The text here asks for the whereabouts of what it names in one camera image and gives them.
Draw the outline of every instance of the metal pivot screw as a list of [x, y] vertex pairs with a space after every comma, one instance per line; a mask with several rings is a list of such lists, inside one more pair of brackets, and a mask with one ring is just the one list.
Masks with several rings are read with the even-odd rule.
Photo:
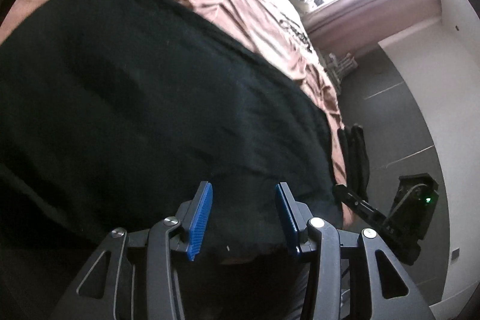
[[323, 221], [320, 217], [312, 217], [310, 219], [310, 224], [315, 228], [322, 228], [325, 225], [325, 221]]
[[175, 216], [170, 216], [170, 217], [167, 217], [166, 219], [164, 219], [163, 223], [166, 226], [176, 226], [179, 223], [179, 220]]
[[123, 228], [115, 228], [110, 234], [114, 239], [121, 238], [125, 234], [125, 230]]
[[368, 239], [373, 239], [377, 237], [377, 232], [371, 228], [365, 228], [363, 230], [363, 235]]

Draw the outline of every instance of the gray floor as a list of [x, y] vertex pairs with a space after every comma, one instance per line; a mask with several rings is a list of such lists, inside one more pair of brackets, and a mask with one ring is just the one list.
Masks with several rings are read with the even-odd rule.
[[[357, 59], [342, 81], [339, 97], [344, 123], [363, 126], [370, 158], [370, 204], [388, 214], [398, 177], [427, 172], [439, 184], [439, 200], [419, 259], [405, 266], [425, 300], [441, 300], [450, 258], [448, 206], [442, 170], [428, 127], [408, 86], [378, 46]], [[367, 227], [359, 221], [351, 231]]]

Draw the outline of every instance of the blue gripper pad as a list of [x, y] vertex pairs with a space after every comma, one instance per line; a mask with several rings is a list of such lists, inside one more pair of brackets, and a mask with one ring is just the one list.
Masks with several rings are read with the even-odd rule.
[[188, 260], [194, 260], [195, 255], [200, 252], [203, 241], [203, 234], [207, 227], [208, 216], [212, 209], [213, 189], [211, 183], [202, 182], [197, 194], [192, 200], [184, 220], [184, 229], [188, 231]]
[[290, 203], [293, 201], [293, 204], [295, 204], [295, 200], [287, 184], [278, 184], [275, 187], [275, 206], [280, 224], [282, 225], [283, 234], [285, 235], [286, 247], [291, 255], [296, 256], [298, 255], [299, 230], [295, 223], [288, 198], [291, 198]]

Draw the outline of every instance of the white wall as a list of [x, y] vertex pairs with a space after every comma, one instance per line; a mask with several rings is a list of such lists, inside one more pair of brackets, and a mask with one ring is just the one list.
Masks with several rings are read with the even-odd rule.
[[467, 0], [442, 0], [441, 21], [380, 45], [415, 97], [442, 167], [450, 250], [460, 247], [460, 258], [449, 265], [442, 302], [433, 310], [450, 319], [480, 281], [480, 20]]

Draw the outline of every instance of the black blanket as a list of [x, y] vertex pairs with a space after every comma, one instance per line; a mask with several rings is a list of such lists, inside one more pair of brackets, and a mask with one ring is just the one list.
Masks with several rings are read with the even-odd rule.
[[341, 226], [330, 137], [293, 81], [171, 0], [51, 0], [0, 47], [3, 191], [93, 241], [150, 228], [202, 180], [204, 251], [281, 243], [279, 181]]

